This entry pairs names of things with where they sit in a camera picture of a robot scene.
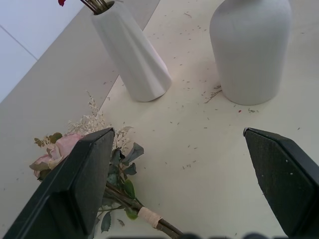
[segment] white ceramic vase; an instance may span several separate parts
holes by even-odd
[[[274,97],[290,35],[289,0],[225,0],[210,23],[224,95],[241,105]]]
[[[167,67],[123,3],[92,15],[93,24],[131,97],[152,101],[171,86]]]

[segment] white table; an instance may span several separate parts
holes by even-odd
[[[236,105],[222,93],[204,103],[219,85],[209,23],[221,2],[161,0],[144,32],[167,64],[172,87],[153,102],[138,103],[119,78],[102,111],[114,127],[134,127],[129,136],[145,154],[131,179],[139,199],[168,222],[203,238],[241,238],[251,231],[282,236],[242,132],[254,127],[289,137],[319,164],[319,1],[291,0],[294,24],[281,90],[253,107]],[[142,220],[113,215],[110,232],[97,238],[165,237]]]

